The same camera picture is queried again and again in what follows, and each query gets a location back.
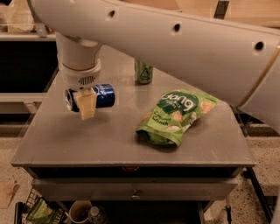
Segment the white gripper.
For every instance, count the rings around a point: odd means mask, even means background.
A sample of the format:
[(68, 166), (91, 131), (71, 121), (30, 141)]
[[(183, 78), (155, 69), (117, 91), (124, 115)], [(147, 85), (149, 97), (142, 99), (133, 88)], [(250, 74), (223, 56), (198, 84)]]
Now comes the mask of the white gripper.
[(86, 70), (74, 70), (59, 62), (59, 72), (66, 87), (77, 91), (73, 94), (73, 98), (78, 106), (82, 120), (95, 116), (97, 93), (91, 87), (99, 80), (101, 68), (102, 65), (99, 59), (96, 66)]

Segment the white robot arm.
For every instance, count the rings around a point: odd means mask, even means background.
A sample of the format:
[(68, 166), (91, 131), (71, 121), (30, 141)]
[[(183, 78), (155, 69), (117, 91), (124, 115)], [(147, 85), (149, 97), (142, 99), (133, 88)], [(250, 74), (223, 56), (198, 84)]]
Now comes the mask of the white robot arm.
[(280, 132), (280, 32), (120, 0), (27, 0), (56, 32), (164, 71)]

